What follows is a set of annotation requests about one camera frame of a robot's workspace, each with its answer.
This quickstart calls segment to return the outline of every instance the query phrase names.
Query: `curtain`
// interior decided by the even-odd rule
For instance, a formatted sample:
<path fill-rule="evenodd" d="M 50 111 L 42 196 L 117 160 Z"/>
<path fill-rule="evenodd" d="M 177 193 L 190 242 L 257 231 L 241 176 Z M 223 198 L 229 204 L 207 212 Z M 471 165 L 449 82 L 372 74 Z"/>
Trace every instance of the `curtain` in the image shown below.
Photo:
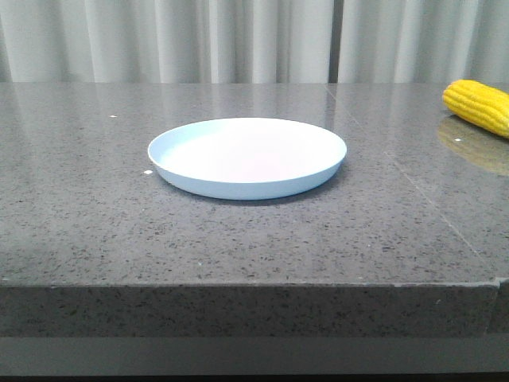
<path fill-rule="evenodd" d="M 0 81 L 509 82 L 507 0 L 0 0 Z"/>

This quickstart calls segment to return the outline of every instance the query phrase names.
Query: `curtain fold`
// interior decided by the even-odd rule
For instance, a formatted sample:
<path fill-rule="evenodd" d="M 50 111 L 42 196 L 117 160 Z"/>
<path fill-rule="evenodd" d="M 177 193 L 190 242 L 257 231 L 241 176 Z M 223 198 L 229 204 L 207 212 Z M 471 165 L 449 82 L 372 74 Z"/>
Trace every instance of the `curtain fold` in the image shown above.
<path fill-rule="evenodd" d="M 0 0 L 0 81 L 509 82 L 507 0 Z"/>

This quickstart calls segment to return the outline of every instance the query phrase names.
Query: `table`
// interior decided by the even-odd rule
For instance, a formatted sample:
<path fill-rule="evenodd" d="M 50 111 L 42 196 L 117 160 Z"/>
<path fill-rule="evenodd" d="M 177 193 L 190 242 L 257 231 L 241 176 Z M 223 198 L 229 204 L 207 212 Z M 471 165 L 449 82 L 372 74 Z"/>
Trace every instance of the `table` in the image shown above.
<path fill-rule="evenodd" d="M 0 375 L 507 371 L 509 142 L 445 86 L 0 84 Z M 154 171 L 152 138 L 232 117 L 324 127 L 347 157 L 268 201 Z"/>

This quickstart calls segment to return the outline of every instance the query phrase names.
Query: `granite countertop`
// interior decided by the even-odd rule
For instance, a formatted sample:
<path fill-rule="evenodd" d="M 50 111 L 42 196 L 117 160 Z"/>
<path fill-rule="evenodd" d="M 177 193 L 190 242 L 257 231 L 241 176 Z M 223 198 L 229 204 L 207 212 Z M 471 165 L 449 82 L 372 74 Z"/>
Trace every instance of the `granite countertop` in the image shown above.
<path fill-rule="evenodd" d="M 509 332 L 509 143 L 444 87 L 0 84 L 0 337 Z M 348 154 L 268 201 L 147 172 L 161 132 L 231 117 L 315 124 Z"/>

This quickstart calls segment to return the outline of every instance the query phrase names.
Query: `white plate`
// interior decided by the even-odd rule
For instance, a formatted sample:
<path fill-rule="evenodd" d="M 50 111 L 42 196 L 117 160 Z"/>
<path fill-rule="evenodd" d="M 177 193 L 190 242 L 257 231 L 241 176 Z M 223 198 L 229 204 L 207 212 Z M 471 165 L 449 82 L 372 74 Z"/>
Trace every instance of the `white plate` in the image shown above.
<path fill-rule="evenodd" d="M 321 185 L 337 171 L 347 147 L 336 134 L 308 123 L 233 118 L 166 131 L 148 152 L 158 173 L 180 189 L 258 200 Z"/>

